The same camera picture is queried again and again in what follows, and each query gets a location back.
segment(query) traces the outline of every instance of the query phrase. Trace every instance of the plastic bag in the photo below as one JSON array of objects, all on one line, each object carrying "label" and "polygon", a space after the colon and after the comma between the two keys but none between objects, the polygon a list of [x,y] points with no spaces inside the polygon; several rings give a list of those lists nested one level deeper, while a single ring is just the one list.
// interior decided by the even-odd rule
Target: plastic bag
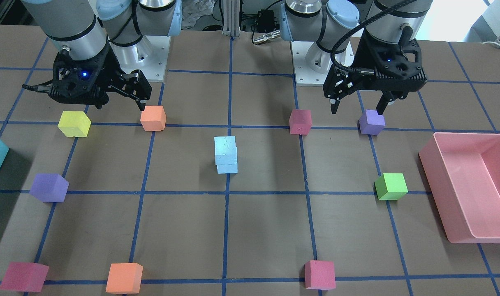
[{"label": "plastic bag", "polygon": [[193,28],[201,16],[214,13],[215,0],[182,0],[182,2],[183,21],[181,28],[183,30]]}]

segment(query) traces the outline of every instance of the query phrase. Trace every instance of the magenta cube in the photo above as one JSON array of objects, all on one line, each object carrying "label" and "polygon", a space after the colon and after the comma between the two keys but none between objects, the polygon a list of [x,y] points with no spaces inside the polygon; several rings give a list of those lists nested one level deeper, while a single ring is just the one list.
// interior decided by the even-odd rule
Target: magenta cube
[{"label": "magenta cube", "polygon": [[376,110],[365,110],[359,118],[359,131],[365,135],[378,136],[385,127],[385,118]]},{"label": "magenta cube", "polygon": [[310,110],[293,109],[290,114],[290,133],[292,135],[308,135],[312,127]]},{"label": "magenta cube", "polygon": [[336,289],[334,262],[310,260],[305,263],[305,288],[312,290]]},{"label": "magenta cube", "polygon": [[63,202],[68,186],[58,174],[36,174],[29,193],[43,202]]},{"label": "magenta cube", "polygon": [[5,272],[0,290],[41,292],[49,266],[29,262],[11,262]]}]

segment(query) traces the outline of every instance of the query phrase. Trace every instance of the pink tray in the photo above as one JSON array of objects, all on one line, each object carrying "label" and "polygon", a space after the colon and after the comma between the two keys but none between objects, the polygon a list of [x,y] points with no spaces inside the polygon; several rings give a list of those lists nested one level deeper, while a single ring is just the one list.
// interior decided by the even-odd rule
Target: pink tray
[{"label": "pink tray", "polygon": [[419,153],[451,243],[500,243],[500,134],[434,133]]}]

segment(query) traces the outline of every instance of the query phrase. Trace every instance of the pink plastic container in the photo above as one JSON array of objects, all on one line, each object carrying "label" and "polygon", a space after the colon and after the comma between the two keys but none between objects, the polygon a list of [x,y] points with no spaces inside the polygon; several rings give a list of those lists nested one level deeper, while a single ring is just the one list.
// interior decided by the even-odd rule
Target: pink plastic container
[{"label": "pink plastic container", "polygon": [[451,243],[500,243],[500,134],[434,133],[419,152]]}]

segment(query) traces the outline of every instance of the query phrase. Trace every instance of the white mounting plate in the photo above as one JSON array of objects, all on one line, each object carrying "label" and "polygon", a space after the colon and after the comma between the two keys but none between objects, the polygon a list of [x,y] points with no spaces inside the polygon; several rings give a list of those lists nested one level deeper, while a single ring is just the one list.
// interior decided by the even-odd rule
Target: white mounting plate
[{"label": "white mounting plate", "polygon": [[[312,46],[311,41],[292,41],[292,62],[294,63],[294,73],[296,75],[297,86],[323,86],[327,73],[321,74],[312,70],[306,60],[308,49]],[[347,45],[346,58],[344,65],[350,66],[354,60],[352,47],[350,43]]]},{"label": "white mounting plate", "polygon": [[[166,66],[168,63],[169,54],[169,44],[171,37],[169,36],[146,36],[147,39],[153,45],[153,51],[158,56],[158,62],[152,62],[151,64],[140,66],[142,73],[146,76],[146,79],[150,82],[164,82],[166,77]],[[122,68],[126,73],[131,73],[135,69]]]}]

